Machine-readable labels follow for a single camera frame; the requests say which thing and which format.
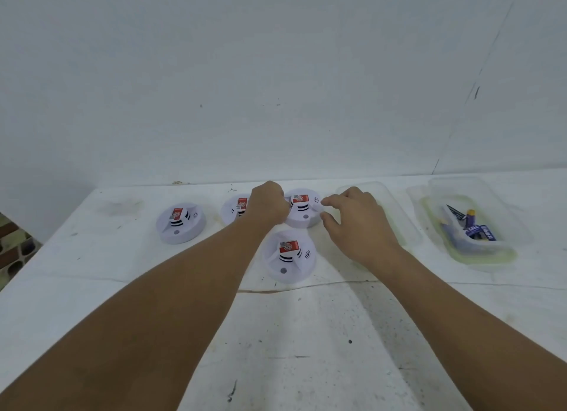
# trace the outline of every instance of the left hand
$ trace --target left hand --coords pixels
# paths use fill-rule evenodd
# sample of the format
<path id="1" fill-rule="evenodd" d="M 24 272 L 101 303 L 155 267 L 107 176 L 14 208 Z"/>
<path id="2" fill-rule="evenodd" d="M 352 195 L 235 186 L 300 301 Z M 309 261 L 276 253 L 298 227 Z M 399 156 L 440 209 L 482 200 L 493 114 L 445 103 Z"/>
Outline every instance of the left hand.
<path id="1" fill-rule="evenodd" d="M 255 218 L 270 228 L 283 223 L 290 208 L 289 202 L 283 198 L 283 192 L 280 185 L 273 181 L 254 187 L 245 217 Z"/>

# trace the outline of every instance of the hand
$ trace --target hand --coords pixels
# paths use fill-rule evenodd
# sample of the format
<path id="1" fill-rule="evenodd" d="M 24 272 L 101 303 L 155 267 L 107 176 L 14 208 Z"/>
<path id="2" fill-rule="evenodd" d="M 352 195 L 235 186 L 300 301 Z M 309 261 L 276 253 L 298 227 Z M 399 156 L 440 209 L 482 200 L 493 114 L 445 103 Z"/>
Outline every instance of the hand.
<path id="1" fill-rule="evenodd" d="M 384 209 L 376 199 L 358 187 L 324 198 L 322 205 L 341 212 L 341 224 L 329 213 L 321 213 L 325 229 L 332 241 L 352 260 L 373 271 L 384 265 L 401 249 Z"/>
<path id="2" fill-rule="evenodd" d="M 283 223 L 290 208 L 289 202 L 283 198 L 283 192 L 280 185 L 273 181 L 254 187 L 243 218 L 253 218 L 269 228 Z"/>

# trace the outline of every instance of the forearm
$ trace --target forearm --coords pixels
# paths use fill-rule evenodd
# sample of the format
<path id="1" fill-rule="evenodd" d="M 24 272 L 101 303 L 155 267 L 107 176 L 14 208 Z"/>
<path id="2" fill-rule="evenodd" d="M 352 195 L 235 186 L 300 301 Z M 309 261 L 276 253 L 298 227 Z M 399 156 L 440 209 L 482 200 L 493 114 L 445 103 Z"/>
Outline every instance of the forearm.
<path id="1" fill-rule="evenodd" d="M 12 383 L 0 409 L 177 409 L 269 228 L 242 217 L 124 287 Z"/>
<path id="2" fill-rule="evenodd" d="M 551 410 L 564 405 L 565 362 L 401 251 L 391 257 L 381 279 L 475 410 Z"/>

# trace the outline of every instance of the smoke detector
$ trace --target smoke detector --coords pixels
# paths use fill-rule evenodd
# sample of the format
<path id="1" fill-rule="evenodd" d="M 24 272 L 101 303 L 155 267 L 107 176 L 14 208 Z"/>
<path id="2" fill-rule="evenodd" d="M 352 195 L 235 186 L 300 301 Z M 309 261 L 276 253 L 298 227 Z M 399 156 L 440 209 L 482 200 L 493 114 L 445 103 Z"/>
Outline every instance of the smoke detector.
<path id="1" fill-rule="evenodd" d="M 262 244 L 261 254 L 270 277 L 293 284 L 309 277 L 315 269 L 317 251 L 306 231 L 276 232 Z"/>
<path id="2" fill-rule="evenodd" d="M 163 242 L 181 244 L 200 234 L 205 224 L 205 213 L 200 206 L 181 202 L 162 212 L 155 222 L 155 228 Z"/>
<path id="3" fill-rule="evenodd" d="M 285 199 L 291 205 L 285 221 L 291 227 L 305 229 L 315 226 L 321 221 L 319 214 L 323 211 L 321 196 L 309 189 L 293 189 L 286 192 Z"/>
<path id="4" fill-rule="evenodd" d="M 246 207 L 248 206 L 249 198 L 250 193 L 240 193 L 234 195 L 224 203 L 221 208 L 220 214 L 221 219 L 225 225 L 228 226 L 238 217 L 244 215 L 244 213 L 246 212 Z"/>

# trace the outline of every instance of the right hand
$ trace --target right hand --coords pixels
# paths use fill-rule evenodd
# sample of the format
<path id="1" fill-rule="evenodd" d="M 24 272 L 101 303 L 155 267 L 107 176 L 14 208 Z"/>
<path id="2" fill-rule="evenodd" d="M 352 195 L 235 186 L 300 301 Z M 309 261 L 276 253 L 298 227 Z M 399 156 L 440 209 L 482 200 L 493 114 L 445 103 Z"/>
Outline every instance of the right hand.
<path id="1" fill-rule="evenodd" d="M 373 270 L 401 251 L 384 209 L 370 193 L 351 187 L 321 204 L 341 212 L 341 224 L 329 213 L 321 213 L 322 222 L 331 240 L 355 262 Z"/>

